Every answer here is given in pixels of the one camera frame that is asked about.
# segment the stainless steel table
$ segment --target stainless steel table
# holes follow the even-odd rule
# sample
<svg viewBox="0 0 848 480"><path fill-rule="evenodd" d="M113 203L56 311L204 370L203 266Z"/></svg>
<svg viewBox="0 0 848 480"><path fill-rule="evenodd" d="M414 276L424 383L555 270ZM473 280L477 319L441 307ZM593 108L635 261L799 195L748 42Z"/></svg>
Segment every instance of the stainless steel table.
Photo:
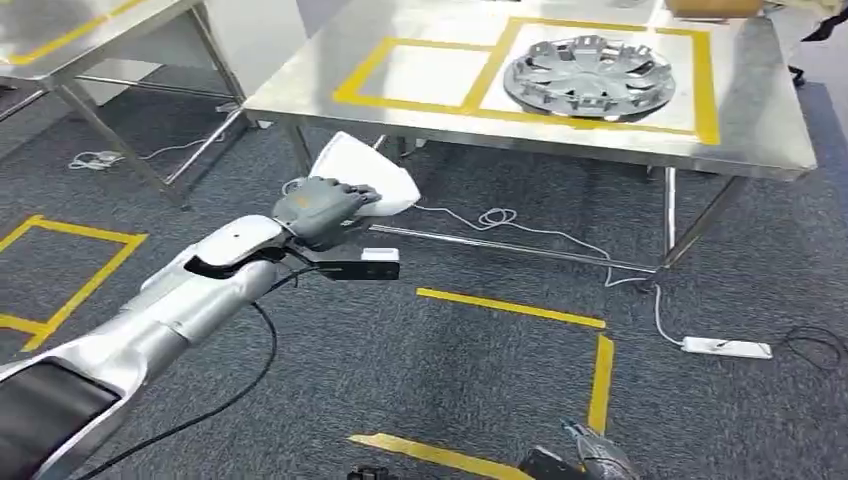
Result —
<svg viewBox="0 0 848 480"><path fill-rule="evenodd" d="M115 42L141 36L188 12L208 51L212 63L223 77L229 95L169 85L131 82L82 75L109 56ZM76 109L99 131L127 162L171 201L182 203L172 188L177 178L239 117L244 92L227 65L211 34L202 0L7 0L0 2L0 81L36 83L41 90L5 112L5 120L49 92L55 92ZM228 115L207 140L171 175L161 178L97 114L96 106L75 79L113 83L152 90L224 98L239 108Z"/></svg>
<svg viewBox="0 0 848 480"><path fill-rule="evenodd" d="M668 269L742 194L747 180L795 180L816 159L772 24L671 17L662 0L510 3L354 0L245 104L289 122L304 168L301 125L635 163L664 171L665 251L657 265L375 226L386 233L528 252L654 275ZM598 34L652 47L677 91L629 122L524 111L505 93L509 59L541 40ZM729 175L682 235L676 169Z"/></svg>

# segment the power strip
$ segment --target power strip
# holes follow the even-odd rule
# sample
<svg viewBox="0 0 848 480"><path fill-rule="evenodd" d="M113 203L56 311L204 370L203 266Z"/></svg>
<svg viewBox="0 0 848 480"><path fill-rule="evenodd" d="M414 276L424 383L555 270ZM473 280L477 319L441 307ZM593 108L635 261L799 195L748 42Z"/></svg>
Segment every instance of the power strip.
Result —
<svg viewBox="0 0 848 480"><path fill-rule="evenodd" d="M772 358L771 346L767 343L745 342L742 340L722 340L720 338L683 337L681 350L688 353L724 355L727 357Z"/></svg>

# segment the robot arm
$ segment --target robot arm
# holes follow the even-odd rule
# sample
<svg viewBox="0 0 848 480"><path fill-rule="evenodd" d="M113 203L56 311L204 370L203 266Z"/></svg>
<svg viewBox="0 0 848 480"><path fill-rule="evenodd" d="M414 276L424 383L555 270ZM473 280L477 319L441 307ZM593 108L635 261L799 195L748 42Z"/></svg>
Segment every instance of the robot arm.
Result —
<svg viewBox="0 0 848 480"><path fill-rule="evenodd" d="M379 198L309 178L277 202L274 218L239 218L186 248L92 332L0 367L0 478L66 478L123 424L146 385L268 292L277 262L341 243L362 224L357 211ZM396 263L387 271L396 278Z"/></svg>

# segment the yellow tape square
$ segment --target yellow tape square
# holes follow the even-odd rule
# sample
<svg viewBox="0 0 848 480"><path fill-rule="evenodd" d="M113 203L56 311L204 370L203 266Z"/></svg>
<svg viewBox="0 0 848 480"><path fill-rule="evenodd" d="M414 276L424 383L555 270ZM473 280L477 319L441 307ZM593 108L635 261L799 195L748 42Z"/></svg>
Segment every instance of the yellow tape square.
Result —
<svg viewBox="0 0 848 480"><path fill-rule="evenodd" d="M0 328L11 328L19 332L30 334L29 341L21 349L22 352L32 351L55 332L68 316L76 310L97 288L117 270L139 245L147 238L147 234L127 234L101 230L99 228L74 225L72 223L56 222L47 220L43 215L33 215L20 224L9 235L0 240L0 253L9 247L15 240L33 227L39 227L54 232L80 235L96 238L110 242L123 243L124 247L118 251L103 267L100 268L71 298L62 305L46 322L29 320L0 313Z"/></svg>
<svg viewBox="0 0 848 480"><path fill-rule="evenodd" d="M592 381L592 398L589 404L587 423L593 430L600 434L604 433L607 424L607 406L609 402L609 389L612 383L614 354L615 344L613 341L604 335L598 335L595 372ZM532 480L530 476L511 465L472 457L446 448L434 447L385 433L351 435L348 437L348 440L388 452L401 453L418 460L463 470L481 477L494 478L496 480Z"/></svg>
<svg viewBox="0 0 848 480"><path fill-rule="evenodd" d="M13 1L15 1L15 0L6 0L5 2L0 1L0 4L11 3ZM27 1L30 1L30 0L17 0L17 1L27 2ZM138 5L139 3L142 3L144 1L146 1L146 0L127 0L127 1L119 4L118 6L116 6L112 10L110 10L109 12L104 13L102 15L96 15L96 16L92 17L91 19L89 19L88 21L85 21L85 22L77 25L76 27L72 28L71 30L68 30L67 32L64 32L61 35L55 37L54 39L52 39L52 40L50 40L50 41L48 41L48 42L46 42L42 45L39 45L38 47L32 49L29 52L22 53L22 54L13 53L13 54L10 54L5 59L0 57L0 62L3 62L5 60L5 63L9 63L11 65L29 65L30 63L38 60L39 58L41 58L45 55L48 55L48 54L64 47L65 45L68 45L69 43L73 42L74 40L76 40L76 39L78 39L78 38L80 38L84 35L91 33L95 28L97 28L100 25L110 21L113 17L116 17L116 16L126 12L127 10L130 10L131 8L135 7L136 5Z"/></svg>
<svg viewBox="0 0 848 480"><path fill-rule="evenodd" d="M604 120L575 118L567 116L543 115L529 112L510 112L489 108L483 108L486 93L495 80L501 66L507 58L513 43L525 25L537 24L548 26L561 26L572 28L589 28L599 30L618 30L626 32L648 32L648 28L640 25L608 24L595 22L577 22L570 20L558 20L548 18L510 17L506 27L501 33L495 45L474 45L466 43L435 42L408 38L384 38L371 53L354 69L350 76L333 93L333 100L340 103L352 105L395 108L402 110L415 110L429 113L443 113L450 115L464 115L478 118L508 120L514 122L530 122L542 124L567 125L578 129L609 129L609 130L636 130L647 132L670 133L677 135L696 136L705 145L718 145L721 143L718 127L718 113L715 104L715 91L713 87L712 53L710 46L710 33L700 30L688 30L678 28L657 28L652 33L660 35L679 35L691 38L692 43L692 81L693 81L693 110L695 112L694 130L657 127L653 125L637 123L615 123ZM366 95L361 93L371 74L389 56L392 50L398 46L424 46L431 48L469 50L487 52L488 61L483 66L477 79L474 81L465 100L461 105L443 105L438 103L416 102L385 98L382 96Z"/></svg>
<svg viewBox="0 0 848 480"><path fill-rule="evenodd" d="M436 298L448 302L475 305L493 310L502 310L519 315L529 315L537 318L557 320L573 325L591 328L606 328L603 320L575 315L573 313L558 312L529 305L504 302L490 298L473 297L459 293L445 292L431 288L418 288L416 294L425 298ZM598 346L595 351L595 369L592 373L592 393L589 399L589 413L587 424L598 433L604 433L607 421L607 405L609 403L609 390L612 384L613 356L615 344L612 340L598 334Z"/></svg>

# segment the table top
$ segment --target table top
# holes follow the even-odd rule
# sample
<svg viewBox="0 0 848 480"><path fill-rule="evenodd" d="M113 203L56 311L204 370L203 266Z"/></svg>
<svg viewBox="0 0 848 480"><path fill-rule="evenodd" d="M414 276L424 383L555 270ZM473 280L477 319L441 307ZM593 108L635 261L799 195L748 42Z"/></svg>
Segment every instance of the table top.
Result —
<svg viewBox="0 0 848 480"><path fill-rule="evenodd" d="M354 0L246 108L260 119L730 175L794 180L815 169L771 22L683 21L663 5ZM527 111L505 92L511 59L587 34L665 57L672 100L606 121Z"/></svg>
<svg viewBox="0 0 848 480"><path fill-rule="evenodd" d="M45 80L118 37L150 31L200 1L0 0L0 78Z"/></svg>

